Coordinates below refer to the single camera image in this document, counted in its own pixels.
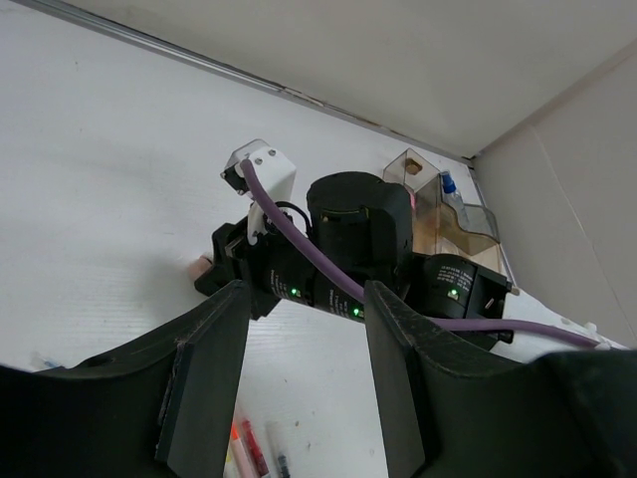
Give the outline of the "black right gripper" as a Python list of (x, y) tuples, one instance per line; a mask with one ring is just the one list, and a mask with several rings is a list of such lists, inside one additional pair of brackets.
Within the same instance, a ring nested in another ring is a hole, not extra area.
[(307, 232), (290, 240), (271, 219), (255, 237), (248, 221), (212, 235), (213, 264), (194, 282), (212, 296), (234, 280), (251, 289), (253, 318), (289, 300), (353, 321), (364, 319), (363, 288), (378, 281), (403, 295), (413, 259), (407, 189), (367, 172), (338, 172), (307, 193)]

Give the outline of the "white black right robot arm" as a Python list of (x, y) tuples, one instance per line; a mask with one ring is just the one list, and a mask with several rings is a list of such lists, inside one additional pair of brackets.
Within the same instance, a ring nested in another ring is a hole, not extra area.
[[(513, 284), (458, 255), (412, 249), (407, 190), (366, 172), (339, 172), (315, 181), (308, 194), (306, 230), (312, 243), (358, 286), (379, 281), (416, 313), (496, 355), (528, 362), (578, 349), (620, 344), (592, 324), (581, 326), (530, 300), (530, 318), (513, 318)], [(233, 280), (251, 288), (253, 319), (288, 300), (363, 322), (363, 303), (334, 284), (271, 221), (251, 233), (248, 221), (224, 224), (212, 235), (210, 268), (194, 282), (212, 296)]]

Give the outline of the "red pen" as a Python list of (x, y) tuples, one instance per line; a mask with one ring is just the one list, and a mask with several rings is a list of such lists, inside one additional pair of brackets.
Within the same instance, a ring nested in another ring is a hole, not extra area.
[(250, 454), (250, 457), (253, 460), (253, 464), (255, 466), (255, 469), (258, 475), (261, 478), (270, 478), (271, 473), (270, 473), (269, 466), (267, 464), (265, 455), (258, 442), (258, 439), (256, 437), (256, 434), (254, 432), (254, 429), (252, 427), (250, 420), (245, 418), (241, 419), (240, 426), (248, 446), (248, 452)]

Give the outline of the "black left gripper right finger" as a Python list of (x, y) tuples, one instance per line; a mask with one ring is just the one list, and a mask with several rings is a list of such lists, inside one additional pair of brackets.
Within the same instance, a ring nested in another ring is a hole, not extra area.
[(378, 282), (365, 328), (392, 477), (632, 477), (636, 355), (522, 364), (417, 314)]

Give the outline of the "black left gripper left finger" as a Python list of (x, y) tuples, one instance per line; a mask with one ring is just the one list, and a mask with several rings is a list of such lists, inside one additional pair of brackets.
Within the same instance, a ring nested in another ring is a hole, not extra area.
[(240, 281), (72, 368), (1, 370), (5, 477), (219, 477), (250, 319)]

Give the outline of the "black clear pen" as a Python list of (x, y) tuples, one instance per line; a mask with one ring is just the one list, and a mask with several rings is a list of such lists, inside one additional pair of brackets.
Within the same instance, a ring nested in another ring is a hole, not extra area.
[(279, 476), (282, 478), (291, 478), (289, 452), (283, 440), (279, 423), (275, 421), (267, 422), (266, 433)]

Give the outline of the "orange yellow highlighter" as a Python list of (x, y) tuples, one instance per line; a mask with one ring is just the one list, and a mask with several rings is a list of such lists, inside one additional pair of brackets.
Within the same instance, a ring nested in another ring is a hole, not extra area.
[(248, 451), (245, 448), (235, 420), (232, 420), (229, 445), (223, 470), (224, 478), (258, 478)]

